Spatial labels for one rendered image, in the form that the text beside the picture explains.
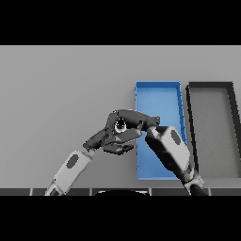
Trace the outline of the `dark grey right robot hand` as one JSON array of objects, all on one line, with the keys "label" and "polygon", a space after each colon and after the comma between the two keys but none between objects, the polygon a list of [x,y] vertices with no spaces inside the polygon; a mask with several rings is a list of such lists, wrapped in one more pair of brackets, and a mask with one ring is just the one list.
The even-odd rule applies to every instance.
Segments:
[{"label": "dark grey right robot hand", "polygon": [[160,124],[159,117],[152,117],[130,109],[118,109],[108,115],[105,130],[114,131],[118,119],[124,119],[128,129],[137,129],[137,127],[142,124],[142,131],[146,131],[149,127],[158,126]]}]

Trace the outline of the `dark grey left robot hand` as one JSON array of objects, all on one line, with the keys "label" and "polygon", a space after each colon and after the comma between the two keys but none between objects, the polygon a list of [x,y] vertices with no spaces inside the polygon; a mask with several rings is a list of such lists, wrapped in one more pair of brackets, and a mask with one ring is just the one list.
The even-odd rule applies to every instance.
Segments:
[{"label": "dark grey left robot hand", "polygon": [[127,129],[121,133],[113,133],[103,129],[87,140],[83,147],[88,152],[102,148],[106,153],[121,155],[134,148],[133,144],[126,144],[126,142],[139,137],[141,137],[141,132],[135,128]]}]

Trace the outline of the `blue bin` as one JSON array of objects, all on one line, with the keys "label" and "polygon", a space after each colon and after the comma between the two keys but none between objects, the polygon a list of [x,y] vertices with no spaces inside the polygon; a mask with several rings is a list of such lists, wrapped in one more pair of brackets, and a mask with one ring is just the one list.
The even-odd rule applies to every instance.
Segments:
[{"label": "blue bin", "polygon": [[[136,81],[136,111],[159,116],[161,126],[173,126],[186,144],[185,115],[180,81]],[[137,178],[141,181],[176,180],[145,141],[137,140]]]}]

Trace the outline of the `dark grey bin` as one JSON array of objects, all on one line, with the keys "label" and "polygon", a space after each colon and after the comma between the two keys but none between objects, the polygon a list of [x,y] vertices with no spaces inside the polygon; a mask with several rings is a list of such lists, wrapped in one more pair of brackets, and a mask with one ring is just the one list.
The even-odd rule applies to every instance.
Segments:
[{"label": "dark grey bin", "polygon": [[233,82],[185,88],[196,168],[204,178],[241,178],[241,121]]}]

